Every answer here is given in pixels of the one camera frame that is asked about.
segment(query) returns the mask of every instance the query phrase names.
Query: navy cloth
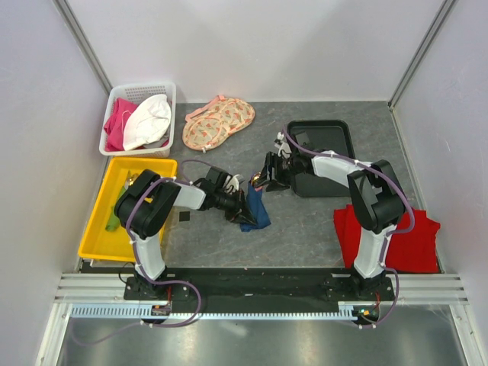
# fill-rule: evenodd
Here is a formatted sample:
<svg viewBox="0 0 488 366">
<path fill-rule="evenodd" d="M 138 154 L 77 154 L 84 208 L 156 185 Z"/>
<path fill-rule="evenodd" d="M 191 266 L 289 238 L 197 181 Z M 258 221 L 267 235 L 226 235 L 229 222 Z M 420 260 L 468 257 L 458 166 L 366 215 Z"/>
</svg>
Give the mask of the navy cloth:
<svg viewBox="0 0 488 366">
<path fill-rule="evenodd" d="M 266 212 L 264 204 L 262 204 L 262 189 L 255 190 L 251 183 L 248 183 L 247 189 L 247 204 L 256 219 L 257 225 L 250 225 L 248 223 L 241 223 L 241 231 L 248 233 L 251 230 L 264 229 L 271 225 L 268 213 Z"/>
</svg>

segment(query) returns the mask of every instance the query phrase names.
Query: black cable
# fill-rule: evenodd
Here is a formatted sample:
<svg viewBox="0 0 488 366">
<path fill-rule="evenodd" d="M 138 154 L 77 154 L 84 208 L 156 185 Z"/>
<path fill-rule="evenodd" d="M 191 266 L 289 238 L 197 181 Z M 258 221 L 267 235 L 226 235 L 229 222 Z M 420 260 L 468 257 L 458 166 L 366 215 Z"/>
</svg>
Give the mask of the black cable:
<svg viewBox="0 0 488 366">
<path fill-rule="evenodd" d="M 127 284 L 127 282 L 126 282 L 126 281 L 124 281 L 124 280 L 122 279 L 122 276 L 121 276 L 121 275 L 122 275 L 122 270 L 125 268 L 125 266 L 126 266 L 126 265 L 134 265 L 134 263 L 132 263 L 132 262 L 127 262 L 125 265 L 123 265 L 123 266 L 122 266 L 122 267 L 120 267 L 120 269 L 119 269 L 119 272 L 118 272 L 119 280 L 121 280 L 121 281 L 122 281 L 122 282 L 124 282 L 125 284 Z"/>
<path fill-rule="evenodd" d="M 203 182 L 205 180 L 205 178 L 199 178 L 197 179 L 196 181 L 193 182 L 193 185 L 196 185 L 198 187 L 198 185 Z"/>
</svg>

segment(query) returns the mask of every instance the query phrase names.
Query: black plastic tray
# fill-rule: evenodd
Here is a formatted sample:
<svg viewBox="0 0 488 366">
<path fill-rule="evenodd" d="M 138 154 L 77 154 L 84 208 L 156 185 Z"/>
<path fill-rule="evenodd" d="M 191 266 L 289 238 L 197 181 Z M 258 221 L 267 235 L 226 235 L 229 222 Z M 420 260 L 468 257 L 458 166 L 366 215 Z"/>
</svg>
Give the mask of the black plastic tray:
<svg viewBox="0 0 488 366">
<path fill-rule="evenodd" d="M 315 149 L 334 150 L 355 159 L 351 134 L 343 120 L 294 120 L 288 124 L 287 131 L 293 138 L 305 131 Z M 295 175 L 291 187 L 301 197 L 349 196 L 349 190 L 339 183 L 307 173 Z"/>
</svg>

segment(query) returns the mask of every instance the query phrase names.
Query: cable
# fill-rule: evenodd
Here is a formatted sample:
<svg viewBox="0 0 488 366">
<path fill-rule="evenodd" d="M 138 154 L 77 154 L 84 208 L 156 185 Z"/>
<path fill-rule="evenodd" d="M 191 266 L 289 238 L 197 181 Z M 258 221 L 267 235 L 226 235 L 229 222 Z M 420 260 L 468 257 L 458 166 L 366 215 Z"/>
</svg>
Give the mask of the cable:
<svg viewBox="0 0 488 366">
<path fill-rule="evenodd" d="M 380 302 L 381 302 L 380 293 L 376 291 L 376 304 L 374 305 L 373 310 L 376 310 L 380 307 Z"/>
<path fill-rule="evenodd" d="M 119 280 L 121 280 L 125 284 L 127 284 L 127 282 L 122 279 L 122 276 L 121 275 L 122 275 L 122 270 L 125 268 L 126 265 L 134 265 L 134 263 L 127 262 L 125 265 L 123 265 L 122 267 L 120 267 L 119 272 L 117 273 L 118 276 L 119 276 Z"/>
<path fill-rule="evenodd" d="M 155 181 L 154 183 L 152 183 L 149 186 L 149 188 L 146 189 L 146 191 L 143 193 L 143 195 L 139 198 L 139 200 L 137 201 L 136 205 L 132 209 L 132 212 L 130 213 L 129 218 L 127 219 L 127 222 L 125 224 L 125 227 L 126 227 L 126 230 L 127 230 L 127 234 L 129 234 L 131 243 L 133 244 L 134 257 L 136 258 L 136 268 L 138 268 L 140 270 L 140 273 L 143 275 L 143 277 L 146 279 L 146 281 L 148 281 L 150 284 L 155 284 L 155 285 L 158 285 L 158 286 L 167 286 L 169 284 L 183 284 L 184 286 L 190 287 L 195 292 L 195 294 L 197 295 L 197 301 L 198 301 L 198 303 L 197 303 L 197 309 L 194 311 L 193 315 L 191 315 L 188 319 L 186 319 L 186 320 L 184 320 L 184 321 L 182 321 L 180 323 L 174 323 L 174 324 L 152 324 L 152 326 L 157 326 L 159 328 L 176 328 L 176 327 L 179 327 L 179 326 L 186 326 L 186 325 L 190 324 L 195 319 L 195 317 L 198 315 L 198 313 L 200 312 L 200 308 L 201 308 L 201 295 L 200 295 L 200 291 L 192 283 L 187 282 L 187 281 L 181 281 L 181 280 L 154 281 L 152 278 L 150 278 L 149 275 L 144 270 L 143 265 L 140 262 L 140 257 L 139 257 L 139 254 L 137 252 L 136 237 L 130 231 L 130 224 L 132 223 L 132 220 L 133 220 L 134 216 L 136 215 L 137 210 L 139 210 L 139 207 L 141 206 L 141 204 L 143 204 L 143 202 L 147 198 L 147 196 L 149 196 L 149 194 L 157 186 L 159 186 L 161 183 L 164 183 L 165 181 L 176 181 L 177 183 L 181 183 L 181 184 L 188 185 L 188 183 L 183 182 L 183 181 L 179 181 L 179 180 L 177 180 L 175 178 L 160 178 L 160 179 L 158 179 L 157 181 Z"/>
<path fill-rule="evenodd" d="M 183 179 L 185 181 L 191 181 L 190 179 L 188 179 L 188 177 L 185 175 L 185 172 L 183 172 L 183 165 L 186 164 L 187 162 L 199 162 L 200 164 L 205 164 L 206 166 L 210 166 L 211 168 L 213 167 L 212 164 L 210 164 L 209 162 L 204 162 L 202 160 L 198 160 L 198 159 L 186 159 L 186 160 L 183 160 L 182 162 L 180 162 L 180 174 L 181 176 L 183 177 Z"/>
<path fill-rule="evenodd" d="M 378 319 L 380 319 L 380 317 L 381 317 L 381 310 L 380 310 L 380 308 L 379 308 L 379 307 L 377 308 L 377 311 L 378 311 L 378 316 L 377 316 L 377 318 L 378 318 Z M 368 319 L 366 316 L 364 316 L 364 314 L 359 314 L 359 316 L 360 316 L 361 318 L 363 318 L 364 320 L 366 320 L 367 322 L 371 323 L 371 324 L 376 324 L 376 322 L 377 322 L 377 320 L 371 320 L 371 319 Z"/>
<path fill-rule="evenodd" d="M 69 335 L 71 336 L 71 339 L 74 341 L 74 343 L 76 343 L 80 347 L 91 347 L 93 345 L 97 345 L 99 343 L 102 343 L 102 342 L 106 341 L 107 339 L 115 337 L 116 335 L 121 334 L 122 332 L 125 332 L 126 330 L 133 328 L 134 326 L 140 326 L 141 324 L 144 324 L 144 323 L 140 322 L 140 321 L 135 322 L 135 323 L 130 323 L 130 324 L 127 324 L 126 326 L 123 326 L 122 328 L 117 329 L 115 332 L 112 332 L 111 334 L 106 335 L 105 337 L 102 337 L 96 341 L 83 342 L 83 341 L 80 341 L 79 339 L 77 339 L 75 337 L 75 333 L 73 332 L 73 322 L 70 322 L 69 323 Z"/>
<path fill-rule="evenodd" d="M 130 240 L 131 240 L 131 242 L 133 244 L 134 257 L 136 258 L 136 264 L 139 266 L 139 270 L 141 271 L 143 277 L 149 283 L 151 283 L 151 284 L 162 285 L 162 286 L 166 286 L 166 285 L 169 285 L 169 284 L 183 284 L 184 286 L 190 287 L 196 293 L 196 295 L 197 295 L 197 301 L 198 301 L 198 303 L 197 303 L 197 309 L 195 310 L 195 312 L 193 313 L 192 316 L 190 316 L 188 319 L 186 319 L 186 320 L 184 320 L 184 321 L 182 321 L 180 323 L 173 323 L 173 324 L 155 324 L 155 323 L 145 323 L 143 320 L 140 320 L 139 322 L 136 322 L 136 323 L 127 324 L 126 326 L 123 326 L 122 328 L 116 330 L 115 332 L 112 332 L 111 334 L 106 335 L 105 337 L 100 338 L 100 339 L 98 339 L 96 341 L 93 341 L 93 342 L 83 342 L 83 341 L 80 341 L 79 339 L 77 339 L 75 337 L 75 335 L 74 335 L 74 332 L 72 331 L 73 324 L 70 323 L 70 325 L 69 325 L 69 334 L 70 334 L 72 340 L 74 341 L 74 343 L 76 343 L 80 347 L 89 347 L 89 346 L 97 345 L 99 343 L 102 343 L 102 342 L 106 341 L 107 339 L 110 339 L 110 338 L 112 338 L 112 337 L 114 337 L 114 336 L 116 336 L 118 334 L 121 334 L 122 332 L 124 332 L 127 329 L 130 329 L 130 328 L 132 328 L 134 326 L 147 325 L 149 327 L 159 327 L 159 328 L 176 328 L 176 327 L 179 327 L 179 326 L 186 326 L 186 325 L 190 324 L 194 320 L 194 318 L 198 315 L 198 313 L 200 312 L 200 308 L 201 308 L 201 295 L 200 295 L 200 291 L 198 291 L 198 289 L 193 284 L 191 284 L 190 282 L 187 282 L 187 281 L 180 281 L 180 280 L 154 281 L 152 278 L 149 277 L 149 275 L 146 273 L 146 271 L 144 271 L 144 268 L 143 268 L 143 266 L 140 263 L 139 255 L 137 254 L 137 247 L 136 247 L 137 244 L 135 242 L 136 237 L 130 231 L 130 224 L 132 223 L 132 220 L 133 220 L 133 218 L 134 218 L 137 210 L 139 210 L 139 207 L 142 204 L 142 202 L 146 199 L 146 197 L 149 195 L 149 193 L 151 193 L 154 190 L 154 188 L 156 188 L 158 185 L 160 185 L 161 183 L 163 183 L 165 181 L 176 181 L 179 184 L 189 185 L 185 181 L 179 181 L 179 180 L 173 179 L 173 178 L 160 178 L 157 181 L 155 181 L 144 192 L 144 194 L 141 196 L 141 198 L 137 201 L 136 205 L 132 209 L 132 212 L 130 213 L 129 218 L 127 219 L 126 230 L 127 230 L 127 233 L 129 234 Z"/>
<path fill-rule="evenodd" d="M 375 324 L 361 326 L 361 328 L 367 328 L 367 329 L 376 328 L 377 325 L 381 324 L 387 317 L 390 316 L 391 312 L 393 311 L 393 309 L 397 305 L 398 295 L 400 293 L 400 278 L 398 277 L 398 272 L 393 268 L 387 268 L 385 266 L 385 261 L 386 261 L 386 256 L 387 256 L 387 247 L 388 247 L 389 242 L 390 242 L 390 236 L 392 236 L 393 234 L 404 234 L 404 233 L 408 233 L 408 232 L 412 231 L 413 227 L 415 226 L 415 216 L 413 215 L 413 209 L 410 206 L 410 204 L 409 204 L 408 200 L 406 199 L 406 196 L 402 192 L 402 190 L 395 184 L 394 181 L 392 181 L 389 177 L 387 177 L 382 172 L 379 172 L 378 170 L 373 169 L 372 167 L 365 165 L 362 162 L 359 162 L 358 160 L 351 159 L 348 156 L 339 155 L 335 152 L 334 153 L 315 152 L 312 150 L 305 149 L 304 147 L 300 146 L 295 140 L 293 140 L 293 138 L 290 136 L 290 134 L 287 131 L 287 126 L 283 127 L 283 134 L 286 137 L 287 141 L 289 141 L 293 146 L 295 146 L 297 149 L 303 151 L 304 153 L 314 155 L 314 156 L 325 156 L 326 158 L 345 160 L 346 162 L 350 162 L 352 164 L 355 164 L 359 168 L 367 170 L 368 172 L 371 172 L 371 173 L 377 175 L 378 177 L 382 178 L 396 192 L 396 194 L 398 194 L 398 196 L 400 197 L 400 200 L 402 200 L 403 205 L 405 206 L 406 210 L 409 213 L 410 225 L 405 229 L 393 230 L 393 231 L 386 233 L 386 236 L 385 236 L 384 241 L 383 241 L 383 245 L 381 246 L 380 266 L 385 271 L 393 272 L 393 274 L 395 275 L 396 289 L 395 289 L 395 297 L 393 299 L 391 307 L 387 311 L 387 313 L 384 315 L 384 317 L 379 319 Z"/>
</svg>

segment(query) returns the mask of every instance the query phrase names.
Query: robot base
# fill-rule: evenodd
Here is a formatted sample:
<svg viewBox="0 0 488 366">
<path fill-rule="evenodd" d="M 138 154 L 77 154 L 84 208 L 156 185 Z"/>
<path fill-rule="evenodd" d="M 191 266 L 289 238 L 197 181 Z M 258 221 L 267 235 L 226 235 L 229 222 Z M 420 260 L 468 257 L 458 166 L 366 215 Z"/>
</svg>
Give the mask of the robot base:
<svg viewBox="0 0 488 366">
<path fill-rule="evenodd" d="M 384 275 L 358 292 L 352 270 L 345 268 L 167 268 L 158 281 L 194 284 L 203 299 L 202 313 L 335 312 L 340 301 L 376 302 L 394 298 Z M 197 298 L 187 287 L 171 286 L 172 311 L 191 313 Z M 127 279 L 125 300 L 168 299 L 168 288 L 152 286 L 139 275 Z"/>
</svg>

